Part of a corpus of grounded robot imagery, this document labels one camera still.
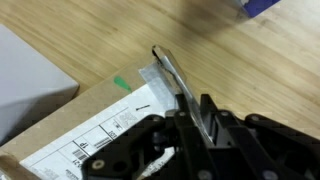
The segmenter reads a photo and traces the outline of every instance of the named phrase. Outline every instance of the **green mark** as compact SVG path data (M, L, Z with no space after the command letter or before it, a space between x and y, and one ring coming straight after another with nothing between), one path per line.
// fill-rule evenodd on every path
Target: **green mark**
M120 76L116 76L113 79L113 82L122 87L123 89L127 90L129 93L132 93L131 87L126 83L126 81L124 81L124 79L122 79Z

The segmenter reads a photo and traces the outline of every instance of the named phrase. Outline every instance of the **tape strip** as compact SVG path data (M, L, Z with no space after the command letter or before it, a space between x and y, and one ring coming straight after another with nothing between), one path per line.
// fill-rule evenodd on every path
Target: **tape strip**
M157 63L152 63L140 69L139 73L165 109L178 108L175 100L175 90Z

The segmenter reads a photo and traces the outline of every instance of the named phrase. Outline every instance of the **black mechanism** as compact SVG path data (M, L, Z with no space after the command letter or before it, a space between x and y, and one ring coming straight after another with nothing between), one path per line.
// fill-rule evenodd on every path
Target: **black mechanism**
M175 155L146 179L320 179L319 140L258 114L239 120L202 95L202 120L215 145L207 148L184 95L176 98L178 111L144 118L87 159L84 179L136 179L168 147Z

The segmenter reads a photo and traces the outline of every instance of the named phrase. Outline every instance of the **wood grain surface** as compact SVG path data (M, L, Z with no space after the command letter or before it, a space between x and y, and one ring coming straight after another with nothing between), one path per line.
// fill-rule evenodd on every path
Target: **wood grain surface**
M79 93L160 44L197 97L320 138L320 1L282 0L254 19L235 2L0 0L0 23L78 81Z

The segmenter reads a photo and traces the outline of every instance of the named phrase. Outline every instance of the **white paper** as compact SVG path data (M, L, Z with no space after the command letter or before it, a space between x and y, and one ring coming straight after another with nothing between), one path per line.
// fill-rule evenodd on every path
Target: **white paper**
M41 179L80 180L80 167L85 159L144 117L150 114L164 116L168 109L163 107L165 106L161 105L149 86L144 85L22 160L20 164ZM148 168L145 174L152 171L154 170Z

